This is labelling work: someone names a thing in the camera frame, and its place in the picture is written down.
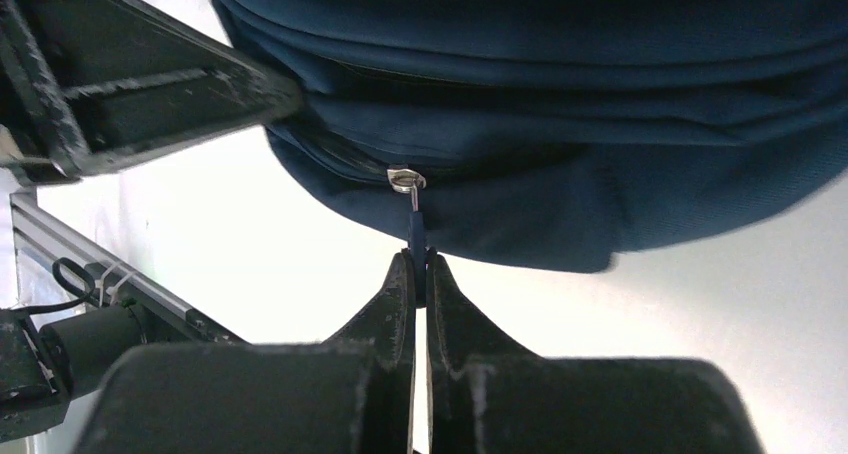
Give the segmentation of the navy blue backpack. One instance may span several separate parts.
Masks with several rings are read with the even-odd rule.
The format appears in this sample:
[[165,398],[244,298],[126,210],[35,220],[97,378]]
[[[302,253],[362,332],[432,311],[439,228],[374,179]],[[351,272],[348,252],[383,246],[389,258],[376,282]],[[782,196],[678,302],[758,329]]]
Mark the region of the navy blue backpack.
[[595,273],[778,215],[847,167],[847,0],[211,0],[293,78],[320,203],[441,251]]

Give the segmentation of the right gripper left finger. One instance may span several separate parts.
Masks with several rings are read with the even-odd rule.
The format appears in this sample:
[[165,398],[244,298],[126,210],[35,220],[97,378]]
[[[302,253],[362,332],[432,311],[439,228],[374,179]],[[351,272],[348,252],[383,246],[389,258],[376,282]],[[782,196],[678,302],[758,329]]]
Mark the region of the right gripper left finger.
[[123,354],[78,453],[409,453],[415,371],[413,263],[312,344],[174,343]]

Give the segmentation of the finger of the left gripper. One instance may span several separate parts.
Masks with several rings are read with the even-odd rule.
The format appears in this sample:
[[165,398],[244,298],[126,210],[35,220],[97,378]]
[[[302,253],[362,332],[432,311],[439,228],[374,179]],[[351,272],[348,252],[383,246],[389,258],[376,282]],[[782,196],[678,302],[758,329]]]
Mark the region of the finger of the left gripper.
[[141,0],[1,0],[1,165],[113,174],[302,108],[297,83]]

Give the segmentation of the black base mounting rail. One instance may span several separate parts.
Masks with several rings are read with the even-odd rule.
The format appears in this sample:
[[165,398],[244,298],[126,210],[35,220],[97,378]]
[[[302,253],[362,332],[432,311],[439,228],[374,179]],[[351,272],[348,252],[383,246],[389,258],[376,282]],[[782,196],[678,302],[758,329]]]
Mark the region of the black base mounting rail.
[[95,295],[82,310],[121,304],[145,310],[152,342],[239,344],[242,338],[224,328],[128,262],[96,244],[43,210],[33,193],[10,196],[16,257],[32,260],[52,274],[52,264],[67,258],[96,281]]

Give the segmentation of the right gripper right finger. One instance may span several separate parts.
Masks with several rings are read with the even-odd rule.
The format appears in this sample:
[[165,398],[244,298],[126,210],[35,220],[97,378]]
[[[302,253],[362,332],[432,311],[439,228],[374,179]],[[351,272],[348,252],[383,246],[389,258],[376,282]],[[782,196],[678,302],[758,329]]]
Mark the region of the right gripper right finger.
[[693,358],[546,358],[427,269],[434,453],[759,453],[736,387]]

